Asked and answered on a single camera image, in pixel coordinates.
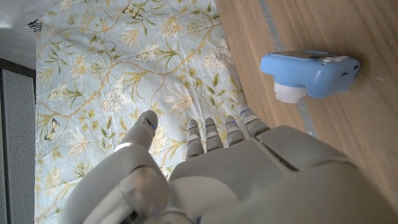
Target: metal strip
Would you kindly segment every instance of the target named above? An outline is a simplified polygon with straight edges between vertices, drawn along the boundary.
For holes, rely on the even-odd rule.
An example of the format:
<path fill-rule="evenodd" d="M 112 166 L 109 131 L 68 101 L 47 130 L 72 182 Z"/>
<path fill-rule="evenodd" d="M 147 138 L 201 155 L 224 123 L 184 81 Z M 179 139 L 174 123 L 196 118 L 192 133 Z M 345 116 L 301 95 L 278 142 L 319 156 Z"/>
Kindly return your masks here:
<path fill-rule="evenodd" d="M 271 33 L 271 37 L 274 40 L 274 44 L 276 49 L 281 52 L 284 51 L 284 45 L 282 43 L 282 40 L 279 37 L 278 30 L 274 24 L 274 20 L 272 19 L 271 12 L 269 11 L 268 5 L 266 3 L 266 0 L 258 0 L 259 4 L 261 6 L 262 13 L 264 17 L 266 18 L 266 22 L 268 24 L 268 29 L 269 32 Z M 307 104 L 305 103 L 304 100 L 301 100 L 299 103 L 297 103 L 297 108 L 300 111 L 300 115 L 303 119 L 305 129 L 307 130 L 307 133 L 311 134 L 313 137 L 318 138 L 317 131 L 315 130 L 315 127 L 312 123 L 310 113 L 308 112 Z"/>

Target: wooden surface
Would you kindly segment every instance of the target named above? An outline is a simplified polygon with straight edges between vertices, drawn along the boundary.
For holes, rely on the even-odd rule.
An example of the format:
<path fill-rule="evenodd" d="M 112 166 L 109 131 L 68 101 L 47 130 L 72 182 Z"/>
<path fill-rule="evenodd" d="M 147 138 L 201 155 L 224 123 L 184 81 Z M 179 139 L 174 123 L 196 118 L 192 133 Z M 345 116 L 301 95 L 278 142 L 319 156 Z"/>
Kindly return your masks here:
<path fill-rule="evenodd" d="M 275 51 L 258 1 L 216 2 L 248 105 L 262 101 L 257 111 L 276 110 L 271 113 L 286 116 L 290 111 L 281 110 L 291 108 L 268 105 L 274 104 L 272 80 L 258 73 L 261 56 Z M 398 4 L 395 0 L 266 0 L 266 4 L 285 50 L 321 50 L 361 61 L 349 91 L 318 100 L 306 97 L 305 102 L 319 139 L 350 156 L 398 208 Z M 293 114 L 292 119 L 300 119 Z"/>
<path fill-rule="evenodd" d="M 264 52 L 275 52 L 276 49 L 261 10 L 256 10 L 258 2 L 256 1 L 257 5 L 244 4 L 243 1 L 218 3 L 221 22 L 228 21 L 223 28 L 227 33 L 228 45 L 234 46 L 230 49 L 248 105 L 270 127 L 285 124 L 304 131 L 304 123 L 297 107 L 275 99 L 272 77 L 260 71 L 260 60 Z M 263 44 L 258 44 L 257 37 L 262 38 Z"/>

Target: gray panel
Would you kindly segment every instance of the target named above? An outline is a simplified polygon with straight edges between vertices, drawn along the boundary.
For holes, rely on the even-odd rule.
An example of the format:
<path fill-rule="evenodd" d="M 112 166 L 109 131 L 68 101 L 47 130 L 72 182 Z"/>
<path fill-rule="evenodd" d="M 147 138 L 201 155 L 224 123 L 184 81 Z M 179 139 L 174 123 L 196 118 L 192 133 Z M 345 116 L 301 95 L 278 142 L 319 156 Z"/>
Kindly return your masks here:
<path fill-rule="evenodd" d="M 33 79 L 3 70 L 4 130 L 11 223 L 33 223 L 35 101 Z"/>
<path fill-rule="evenodd" d="M 2 122 L 0 119 L 0 131 L 2 132 Z M 7 204 L 6 204 L 6 180 L 4 176 L 4 154 L 2 148 L 2 134 L 0 134 L 0 224 L 7 223 Z"/>

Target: robotic hand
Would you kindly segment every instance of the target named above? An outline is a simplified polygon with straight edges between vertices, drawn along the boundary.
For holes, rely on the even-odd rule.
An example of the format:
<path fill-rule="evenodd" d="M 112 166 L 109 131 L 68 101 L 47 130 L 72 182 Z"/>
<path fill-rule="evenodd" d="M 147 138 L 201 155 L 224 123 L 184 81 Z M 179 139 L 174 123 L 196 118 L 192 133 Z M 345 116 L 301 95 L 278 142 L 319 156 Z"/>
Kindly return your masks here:
<path fill-rule="evenodd" d="M 204 153 L 191 120 L 186 161 L 169 181 L 148 153 L 157 117 L 146 111 L 75 187 L 61 223 L 398 223 L 344 154 L 296 129 L 269 129 L 246 105 L 238 110 L 250 138 L 228 116 L 224 148 L 207 118 Z"/>

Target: floral pattern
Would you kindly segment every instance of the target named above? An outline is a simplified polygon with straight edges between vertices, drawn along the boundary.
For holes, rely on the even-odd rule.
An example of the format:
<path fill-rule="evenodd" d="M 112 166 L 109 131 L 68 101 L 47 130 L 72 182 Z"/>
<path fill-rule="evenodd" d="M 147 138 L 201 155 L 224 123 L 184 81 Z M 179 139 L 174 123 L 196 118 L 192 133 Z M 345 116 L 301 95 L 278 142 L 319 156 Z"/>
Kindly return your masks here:
<path fill-rule="evenodd" d="M 214 0 L 64 0 L 37 34 L 35 222 L 65 199 L 146 110 L 149 152 L 166 177 L 185 158 L 187 124 L 244 101 Z"/>

